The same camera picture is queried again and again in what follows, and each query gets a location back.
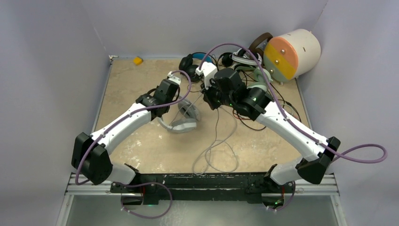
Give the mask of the white grey headphones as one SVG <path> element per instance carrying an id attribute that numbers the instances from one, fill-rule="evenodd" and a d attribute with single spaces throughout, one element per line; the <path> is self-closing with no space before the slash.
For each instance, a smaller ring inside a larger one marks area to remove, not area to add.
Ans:
<path id="1" fill-rule="evenodd" d="M 195 102 L 191 102 L 187 99 L 180 101 L 177 104 L 179 113 L 182 115 L 182 119 L 170 122 L 169 124 L 165 123 L 162 117 L 158 117 L 158 123 L 168 132 L 181 134 L 190 132 L 197 127 L 197 122 L 200 121 L 200 111 L 194 104 Z"/>

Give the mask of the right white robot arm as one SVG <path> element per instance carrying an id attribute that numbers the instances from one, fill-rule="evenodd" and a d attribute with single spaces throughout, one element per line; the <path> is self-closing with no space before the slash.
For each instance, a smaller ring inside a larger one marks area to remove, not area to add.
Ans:
<path id="1" fill-rule="evenodd" d="M 275 192 L 283 184 L 298 179 L 311 184 L 321 183 L 334 157 L 327 148 L 337 150 L 341 143 L 339 139 L 319 135 L 289 117 L 285 110 L 279 109 L 278 102 L 267 92 L 265 85 L 247 87 L 239 73 L 231 68 L 202 67 L 196 72 L 204 76 L 201 86 L 204 101 L 212 110 L 221 105 L 232 107 L 238 114 L 277 133 L 301 154 L 292 162 L 271 166 L 264 179 L 267 190 Z"/>

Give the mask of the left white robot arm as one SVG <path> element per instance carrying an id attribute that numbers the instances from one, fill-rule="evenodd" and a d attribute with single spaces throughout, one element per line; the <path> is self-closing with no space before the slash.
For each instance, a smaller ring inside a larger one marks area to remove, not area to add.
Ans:
<path id="1" fill-rule="evenodd" d="M 140 188 L 137 170 L 126 163 L 112 163 L 110 154 L 134 131 L 169 111 L 180 83 L 175 76 L 163 79 L 107 126 L 90 135 L 84 132 L 77 135 L 71 165 L 94 185 L 108 180 L 122 183 L 130 193 L 136 192 Z"/>

